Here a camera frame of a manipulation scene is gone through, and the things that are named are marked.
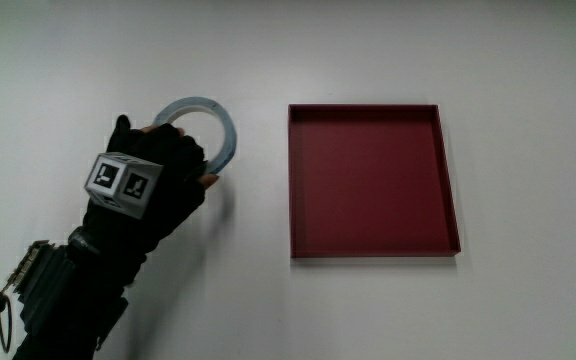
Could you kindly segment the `person's left hand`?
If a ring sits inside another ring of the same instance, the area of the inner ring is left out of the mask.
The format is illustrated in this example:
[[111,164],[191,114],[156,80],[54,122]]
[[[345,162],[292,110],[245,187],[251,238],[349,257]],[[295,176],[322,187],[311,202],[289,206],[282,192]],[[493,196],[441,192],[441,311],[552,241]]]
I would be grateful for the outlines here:
[[151,161],[163,170],[140,219],[88,206],[82,230],[88,244],[102,255],[153,251],[198,209],[206,190],[219,180],[204,171],[203,148],[171,124],[133,129],[128,117],[121,115],[108,149]]

